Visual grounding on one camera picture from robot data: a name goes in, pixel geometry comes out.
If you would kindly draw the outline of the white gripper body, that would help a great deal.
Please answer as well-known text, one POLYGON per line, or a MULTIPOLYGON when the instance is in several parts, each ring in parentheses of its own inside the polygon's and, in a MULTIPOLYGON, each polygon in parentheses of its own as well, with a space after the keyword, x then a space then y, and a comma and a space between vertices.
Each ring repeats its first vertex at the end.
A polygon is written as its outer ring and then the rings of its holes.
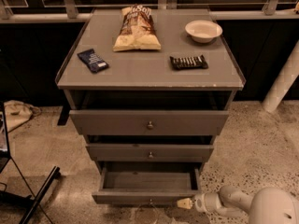
POLYGON ((221 208, 221 199, 217 192, 196 194, 192 197, 192 202, 198 212, 216 212, 221 208))

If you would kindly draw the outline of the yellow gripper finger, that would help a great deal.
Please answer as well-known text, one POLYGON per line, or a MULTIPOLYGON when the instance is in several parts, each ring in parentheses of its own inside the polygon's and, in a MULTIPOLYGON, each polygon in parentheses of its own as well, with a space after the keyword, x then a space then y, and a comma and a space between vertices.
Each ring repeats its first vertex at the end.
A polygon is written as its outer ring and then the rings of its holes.
POLYGON ((193 203, 191 198, 184 198, 177 201, 177 207, 182 209, 192 209, 193 203))

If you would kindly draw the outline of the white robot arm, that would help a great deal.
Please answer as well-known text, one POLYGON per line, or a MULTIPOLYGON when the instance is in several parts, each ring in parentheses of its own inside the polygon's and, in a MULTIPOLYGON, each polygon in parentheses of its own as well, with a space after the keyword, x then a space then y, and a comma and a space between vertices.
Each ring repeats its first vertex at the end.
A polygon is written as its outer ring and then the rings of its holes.
MULTIPOLYGON (((299 42, 266 94, 262 107, 273 112, 299 76, 299 42)), ((248 224, 299 224, 299 201, 278 188, 260 189, 250 196, 233 186, 222 186, 218 192, 197 193, 180 199, 177 207, 195 209, 199 213, 215 212, 223 217, 249 216, 248 224)))

